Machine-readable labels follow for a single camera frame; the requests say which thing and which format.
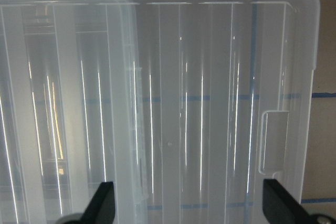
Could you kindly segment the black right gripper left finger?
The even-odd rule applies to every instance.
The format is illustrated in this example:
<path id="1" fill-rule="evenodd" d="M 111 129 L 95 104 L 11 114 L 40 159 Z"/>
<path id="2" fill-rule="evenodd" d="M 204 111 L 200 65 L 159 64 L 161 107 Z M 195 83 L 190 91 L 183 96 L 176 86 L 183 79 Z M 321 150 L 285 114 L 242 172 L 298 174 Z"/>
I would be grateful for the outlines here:
<path id="1" fill-rule="evenodd" d="M 113 182 L 102 182 L 81 216 L 81 223 L 113 223 L 115 219 Z"/>

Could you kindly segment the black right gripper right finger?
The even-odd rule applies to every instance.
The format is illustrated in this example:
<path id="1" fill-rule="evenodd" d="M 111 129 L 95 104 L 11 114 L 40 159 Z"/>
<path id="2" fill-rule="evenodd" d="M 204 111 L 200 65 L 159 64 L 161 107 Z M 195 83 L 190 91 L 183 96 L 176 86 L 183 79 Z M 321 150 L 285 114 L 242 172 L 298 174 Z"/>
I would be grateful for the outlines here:
<path id="1" fill-rule="evenodd" d="M 276 179 L 264 179 L 262 210 L 268 223 L 312 223 L 309 214 Z"/>

